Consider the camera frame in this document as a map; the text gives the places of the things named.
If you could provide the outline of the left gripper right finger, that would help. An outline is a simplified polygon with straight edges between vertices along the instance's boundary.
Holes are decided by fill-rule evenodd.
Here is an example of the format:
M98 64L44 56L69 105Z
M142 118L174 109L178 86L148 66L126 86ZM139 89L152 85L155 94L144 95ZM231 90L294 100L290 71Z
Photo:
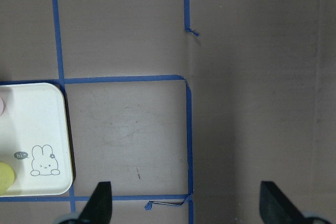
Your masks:
M304 215L272 181L262 181L259 215L266 224L331 223L316 215Z

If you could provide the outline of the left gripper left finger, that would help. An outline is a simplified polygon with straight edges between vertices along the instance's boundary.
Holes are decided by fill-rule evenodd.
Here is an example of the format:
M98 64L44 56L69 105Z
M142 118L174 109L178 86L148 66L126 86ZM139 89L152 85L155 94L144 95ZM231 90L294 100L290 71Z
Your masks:
M112 218L111 182L99 182L80 213L58 217L54 223L110 223Z

